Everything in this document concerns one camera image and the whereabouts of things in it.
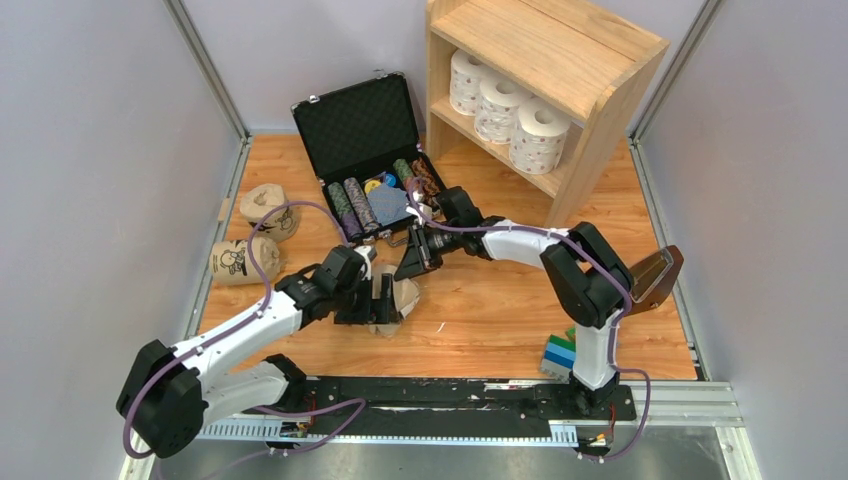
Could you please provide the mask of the brown roll labelled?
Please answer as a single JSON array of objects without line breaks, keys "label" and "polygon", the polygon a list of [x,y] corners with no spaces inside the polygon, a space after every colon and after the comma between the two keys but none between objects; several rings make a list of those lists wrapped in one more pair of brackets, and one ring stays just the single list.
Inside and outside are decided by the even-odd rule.
[{"label": "brown roll labelled", "polygon": [[[372,313],[378,313],[378,300],[382,294],[382,276],[384,274],[394,275],[397,267],[390,264],[377,264],[372,268]],[[387,324],[371,323],[368,325],[370,333],[381,336],[393,336],[403,325],[404,320],[412,313],[420,300],[420,288],[411,279],[392,281],[393,305],[397,310],[397,319]]]}]

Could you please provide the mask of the floral toilet roll two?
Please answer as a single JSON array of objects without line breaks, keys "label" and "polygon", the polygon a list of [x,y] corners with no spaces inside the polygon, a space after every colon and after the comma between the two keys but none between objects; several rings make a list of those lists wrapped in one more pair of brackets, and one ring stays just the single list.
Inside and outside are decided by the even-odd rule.
[{"label": "floral toilet roll two", "polygon": [[534,97],[517,110],[509,147],[509,159],[519,172],[551,173],[559,164],[571,118]]}]

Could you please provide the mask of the floral toilet roll one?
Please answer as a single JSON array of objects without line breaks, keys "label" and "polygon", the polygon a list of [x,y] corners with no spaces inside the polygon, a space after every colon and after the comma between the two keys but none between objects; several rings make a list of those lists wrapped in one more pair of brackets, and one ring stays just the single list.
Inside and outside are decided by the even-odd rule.
[{"label": "floral toilet roll one", "polygon": [[504,76],[492,75],[482,79],[474,119],[476,134],[490,143],[509,144],[518,108],[532,97],[529,90]]}]

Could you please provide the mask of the floral toilet roll three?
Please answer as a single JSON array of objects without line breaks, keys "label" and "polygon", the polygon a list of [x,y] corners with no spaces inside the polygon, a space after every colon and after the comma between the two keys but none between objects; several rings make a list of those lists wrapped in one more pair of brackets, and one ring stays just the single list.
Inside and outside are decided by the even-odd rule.
[{"label": "floral toilet roll three", "polygon": [[492,70],[469,53],[457,49],[451,57],[449,102],[451,107],[464,116],[475,116],[480,94],[480,83],[489,77]]}]

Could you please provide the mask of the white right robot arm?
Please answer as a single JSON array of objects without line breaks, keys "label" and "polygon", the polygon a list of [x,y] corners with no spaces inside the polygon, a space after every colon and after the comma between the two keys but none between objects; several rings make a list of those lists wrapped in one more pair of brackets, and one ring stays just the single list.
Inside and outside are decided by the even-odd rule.
[{"label": "white right robot arm", "polygon": [[433,220],[422,194],[408,191],[408,228],[398,280],[440,268],[447,253],[463,250],[488,261],[512,261],[547,274],[557,299],[576,325],[576,358],[569,381],[571,403],[584,417],[596,417],[611,403],[620,373],[611,333],[632,307],[633,277],[597,228],[581,222],[571,229],[542,228],[501,216],[485,217],[460,187],[442,191],[437,204],[445,219]]}]

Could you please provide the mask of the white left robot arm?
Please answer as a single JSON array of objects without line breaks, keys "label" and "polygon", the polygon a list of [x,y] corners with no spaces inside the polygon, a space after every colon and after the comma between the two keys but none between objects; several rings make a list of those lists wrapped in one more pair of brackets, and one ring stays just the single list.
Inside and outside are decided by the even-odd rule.
[{"label": "white left robot arm", "polygon": [[173,456],[206,426],[246,410],[300,417],[306,375],[291,359],[275,354],[235,368],[330,315],[360,325],[397,317],[396,269],[375,258],[373,247],[336,246],[322,263],[268,285],[255,304],[218,327],[173,346],[158,339],[144,345],[116,404],[125,452],[134,459]]}]

